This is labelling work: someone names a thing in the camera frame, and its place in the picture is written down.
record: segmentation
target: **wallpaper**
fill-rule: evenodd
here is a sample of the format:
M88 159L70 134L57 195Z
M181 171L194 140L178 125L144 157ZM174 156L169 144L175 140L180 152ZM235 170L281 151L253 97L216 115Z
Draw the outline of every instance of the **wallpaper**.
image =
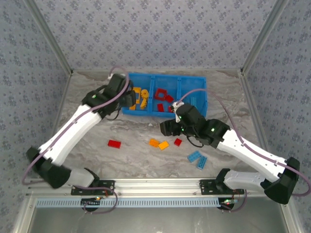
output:
M9 233L25 152L51 135L67 75L22 0L1 0L0 9L0 232Z
M73 69L241 67L275 0L37 0Z
M290 0L248 74L271 152L311 179L311 2ZM296 191L307 185L299 179ZM311 195L296 198L311 232Z

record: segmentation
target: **patterned wallpaper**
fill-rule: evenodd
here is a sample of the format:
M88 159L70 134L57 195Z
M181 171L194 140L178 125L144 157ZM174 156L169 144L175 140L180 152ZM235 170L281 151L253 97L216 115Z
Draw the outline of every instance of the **patterned wallpaper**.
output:
M0 232L23 199L25 152L51 134L67 75L22 0L0 0Z
M311 2L290 0L248 74L271 152L311 179ZM297 192L306 184L299 179ZM311 196L296 198L311 233Z
M73 69L241 67L276 0L37 0Z

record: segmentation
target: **blue floral pattern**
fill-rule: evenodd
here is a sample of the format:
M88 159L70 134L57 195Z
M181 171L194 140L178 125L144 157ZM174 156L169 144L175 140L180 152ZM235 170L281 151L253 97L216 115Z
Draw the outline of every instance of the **blue floral pattern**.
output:
M73 69L241 67L275 0L37 0Z
M11 232L25 152L51 135L67 75L22 0L1 0L0 9L0 232Z
M248 73L271 152L311 179L311 2L291 0ZM299 179L296 192L305 192ZM311 196L296 198L311 232Z

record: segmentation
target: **blue plastic bin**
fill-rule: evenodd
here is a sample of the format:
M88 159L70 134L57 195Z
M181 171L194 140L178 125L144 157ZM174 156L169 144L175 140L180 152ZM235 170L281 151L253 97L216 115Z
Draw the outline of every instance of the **blue plastic bin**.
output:
M174 113L170 113L168 109L173 102L180 100L184 94L193 89L207 88L205 77L137 73L130 73L129 76L134 83L134 87L140 87L142 90L147 89L149 91L149 99L147 107L143 110L140 109L140 104L136 104L135 110L122 108L123 113L128 115L174 118ZM155 100L153 97L158 88L167 90L168 95L172 96L174 101L172 103L168 103L167 101ZM208 106L207 92L194 92L183 100L184 103L190 104L191 101L196 103L196 108L204 117L206 117ZM159 112L157 110L157 105L159 103L163 104L164 112Z

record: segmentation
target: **marble surface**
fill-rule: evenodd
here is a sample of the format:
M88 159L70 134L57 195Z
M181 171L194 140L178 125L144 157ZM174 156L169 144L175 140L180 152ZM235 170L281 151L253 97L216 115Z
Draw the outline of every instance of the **marble surface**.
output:
M205 76L210 90L216 92L224 101L238 125L243 137L258 145L255 129L244 98L240 80L235 71L158 71L191 76ZM68 94L65 98L60 127L75 112L87 92L107 83L106 72L74 72ZM208 98L208 118L218 118L230 125L221 105L213 97ZM175 177L215 177L222 168L239 171L254 171L250 166L225 152L212 147L196 148L185 136L178 138L183 142L174 145L176 137L161 134L159 123L167 120L158 117L141 117L120 114L114 121L102 120L93 127L73 148L64 165L68 167L87 167L101 178L175 178ZM149 145L149 140L167 140L168 148L161 151ZM120 149L107 146L108 140L122 142ZM201 171L196 163L189 163L187 156L199 150L207 156L206 167Z

